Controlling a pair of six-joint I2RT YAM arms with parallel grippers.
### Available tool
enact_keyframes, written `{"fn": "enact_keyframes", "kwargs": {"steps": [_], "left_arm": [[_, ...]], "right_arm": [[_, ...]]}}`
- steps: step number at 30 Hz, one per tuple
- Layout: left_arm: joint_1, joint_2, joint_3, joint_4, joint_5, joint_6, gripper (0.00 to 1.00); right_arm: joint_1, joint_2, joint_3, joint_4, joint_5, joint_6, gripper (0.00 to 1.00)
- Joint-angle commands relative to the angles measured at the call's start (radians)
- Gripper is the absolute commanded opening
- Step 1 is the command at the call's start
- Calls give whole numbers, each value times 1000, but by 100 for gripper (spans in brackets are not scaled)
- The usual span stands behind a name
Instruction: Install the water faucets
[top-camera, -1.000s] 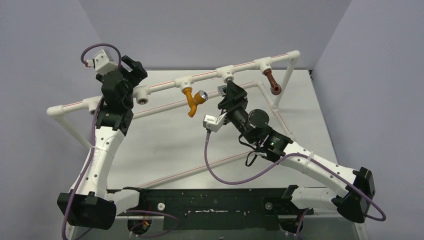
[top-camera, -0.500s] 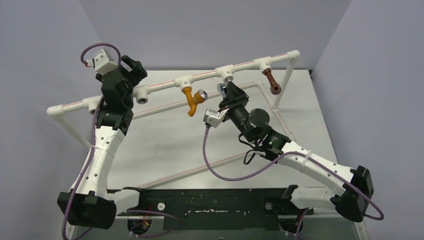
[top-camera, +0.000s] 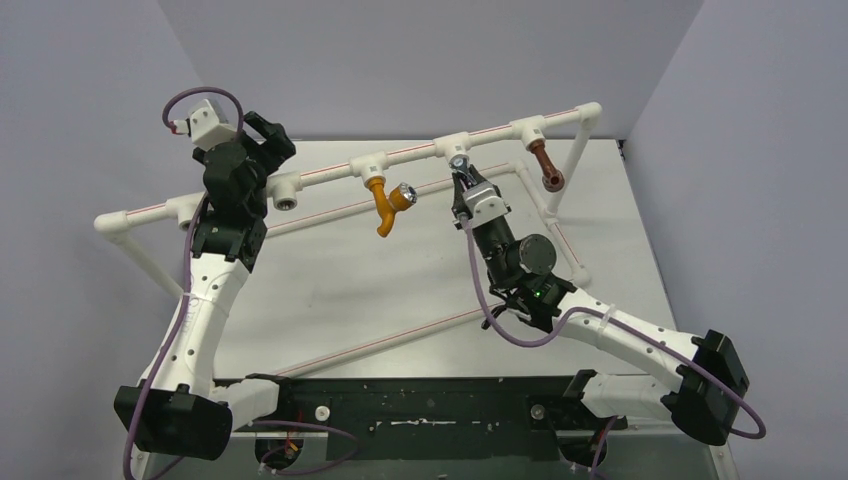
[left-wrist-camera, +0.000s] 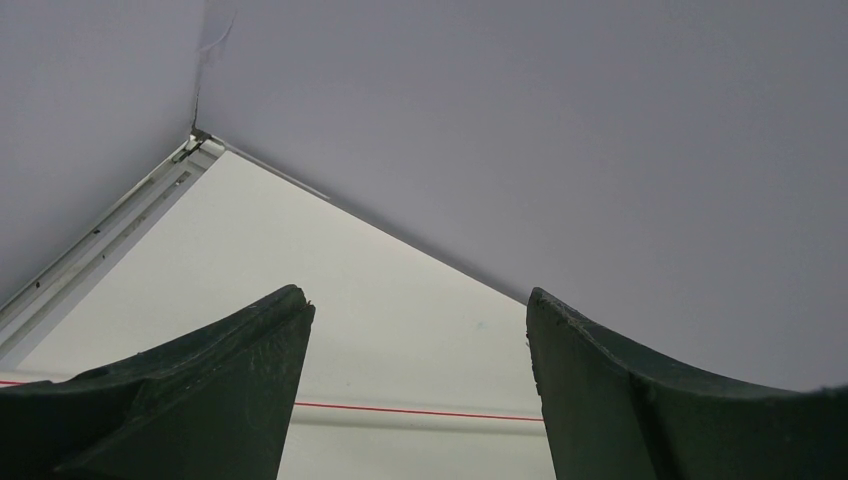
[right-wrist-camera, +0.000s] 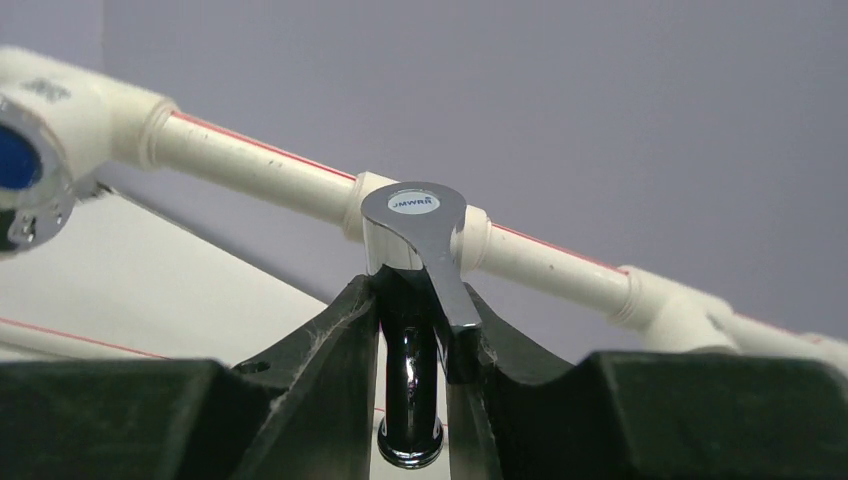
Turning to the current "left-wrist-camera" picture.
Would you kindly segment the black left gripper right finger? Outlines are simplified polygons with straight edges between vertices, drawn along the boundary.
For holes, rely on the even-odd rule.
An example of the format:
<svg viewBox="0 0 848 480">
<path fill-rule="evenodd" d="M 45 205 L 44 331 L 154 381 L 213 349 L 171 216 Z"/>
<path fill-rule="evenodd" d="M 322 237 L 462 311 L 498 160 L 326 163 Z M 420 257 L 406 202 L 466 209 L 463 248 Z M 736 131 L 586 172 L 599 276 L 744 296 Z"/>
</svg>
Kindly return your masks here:
<svg viewBox="0 0 848 480">
<path fill-rule="evenodd" d="M 532 372 L 560 479 L 843 479 L 847 390 L 714 374 L 593 322 L 541 288 Z"/>
</svg>

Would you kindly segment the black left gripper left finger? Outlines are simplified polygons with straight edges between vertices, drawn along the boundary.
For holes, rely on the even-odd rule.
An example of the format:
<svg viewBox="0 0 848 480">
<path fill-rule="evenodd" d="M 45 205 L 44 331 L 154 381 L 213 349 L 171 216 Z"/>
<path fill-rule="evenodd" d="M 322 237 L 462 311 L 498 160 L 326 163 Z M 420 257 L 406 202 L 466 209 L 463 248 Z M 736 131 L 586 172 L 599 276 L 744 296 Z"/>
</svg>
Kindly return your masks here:
<svg viewBox="0 0 848 480">
<path fill-rule="evenodd" d="M 1 391 L 5 479 L 274 479 L 316 313 L 297 286 L 62 382 Z"/>
</svg>

